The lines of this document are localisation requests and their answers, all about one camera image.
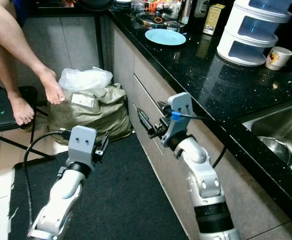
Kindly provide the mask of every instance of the black stool seat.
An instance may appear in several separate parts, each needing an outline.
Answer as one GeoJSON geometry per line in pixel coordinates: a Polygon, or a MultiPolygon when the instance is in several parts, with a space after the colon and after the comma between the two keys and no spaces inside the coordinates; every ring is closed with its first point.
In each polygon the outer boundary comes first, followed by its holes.
{"type": "MultiPolygon", "coordinates": [[[[19,87],[19,91],[28,104],[35,109],[37,102],[37,90],[32,86],[19,87]]],[[[17,129],[10,102],[5,89],[0,89],[0,132],[17,129]]]]}

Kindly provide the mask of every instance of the black floor mat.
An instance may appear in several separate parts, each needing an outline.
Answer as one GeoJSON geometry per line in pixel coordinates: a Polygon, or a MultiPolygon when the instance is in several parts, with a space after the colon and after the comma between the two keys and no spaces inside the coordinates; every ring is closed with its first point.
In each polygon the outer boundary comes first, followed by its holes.
{"type": "MultiPolygon", "coordinates": [[[[47,203],[56,174],[67,152],[55,160],[31,161],[28,174],[33,217],[47,203]]],[[[28,200],[21,164],[15,166],[11,191],[9,240],[25,239],[28,200]]],[[[186,240],[166,195],[135,134],[108,145],[102,163],[96,165],[74,207],[65,240],[186,240]]]]}

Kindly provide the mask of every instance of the kitchen cabinet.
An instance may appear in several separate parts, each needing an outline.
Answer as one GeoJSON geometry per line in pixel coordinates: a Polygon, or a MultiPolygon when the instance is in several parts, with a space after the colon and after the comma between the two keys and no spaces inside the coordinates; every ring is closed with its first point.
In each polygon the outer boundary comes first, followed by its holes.
{"type": "MultiPolygon", "coordinates": [[[[149,139],[139,122],[137,108],[143,109],[152,124],[162,116],[156,102],[166,101],[176,92],[152,67],[134,44],[110,20],[110,42],[114,81],[127,91],[129,116],[137,136],[148,156],[172,208],[191,240],[198,239],[198,226],[188,196],[186,176],[178,161],[168,148],[163,148],[158,139],[149,139]]],[[[191,120],[188,134],[192,134],[210,154],[211,161],[218,157],[222,143],[198,120],[191,120]]],[[[234,225],[243,239],[260,239],[260,235],[272,239],[292,240],[292,222],[275,201],[237,161],[236,156],[226,152],[216,167],[234,225]]]]}

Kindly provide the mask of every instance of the person's leg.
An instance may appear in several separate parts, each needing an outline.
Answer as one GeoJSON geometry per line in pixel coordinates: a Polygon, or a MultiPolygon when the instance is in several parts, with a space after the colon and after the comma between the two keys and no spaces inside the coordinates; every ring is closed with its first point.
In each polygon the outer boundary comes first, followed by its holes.
{"type": "Polygon", "coordinates": [[[15,18],[0,5],[0,45],[14,57],[27,65],[43,84],[47,100],[59,104],[65,100],[64,93],[56,81],[56,74],[47,68],[33,53],[15,18]]]}
{"type": "Polygon", "coordinates": [[[31,122],[34,111],[18,90],[14,64],[12,55],[0,45],[0,80],[7,91],[16,123],[23,125],[31,122]]]}

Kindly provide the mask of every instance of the black cable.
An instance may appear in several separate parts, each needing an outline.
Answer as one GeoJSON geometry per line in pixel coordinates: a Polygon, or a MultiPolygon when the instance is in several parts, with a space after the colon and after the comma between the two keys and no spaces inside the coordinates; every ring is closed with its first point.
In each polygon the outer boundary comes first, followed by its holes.
{"type": "Polygon", "coordinates": [[[27,163],[27,158],[29,155],[30,150],[32,149],[32,147],[41,139],[50,136],[50,135],[61,135],[63,133],[63,131],[52,131],[52,132],[48,132],[45,133],[44,135],[38,137],[37,139],[35,139],[27,148],[24,158],[23,158],[23,169],[25,172],[25,178],[26,178],[26,185],[27,185],[27,195],[28,195],[28,206],[29,206],[29,227],[31,227],[32,225],[32,198],[31,198],[31,192],[30,192],[30,186],[29,186],[29,178],[28,178],[28,172],[27,172],[27,167],[26,167],[26,163],[27,163]]]}
{"type": "MultiPolygon", "coordinates": [[[[223,130],[226,132],[226,139],[229,137],[229,134],[227,133],[227,131],[225,130],[225,128],[222,126],[222,124],[220,122],[217,122],[217,121],[210,119],[206,116],[193,116],[193,115],[188,115],[188,114],[180,114],[180,116],[184,117],[184,118],[189,118],[189,119],[207,120],[207,121],[214,122],[214,123],[218,124],[219,126],[221,126],[223,128],[223,130]]],[[[224,145],[220,155],[218,156],[217,160],[212,165],[212,168],[215,168],[217,166],[217,164],[220,162],[221,158],[224,156],[226,150],[227,150],[227,147],[226,147],[226,145],[224,145]]]]}

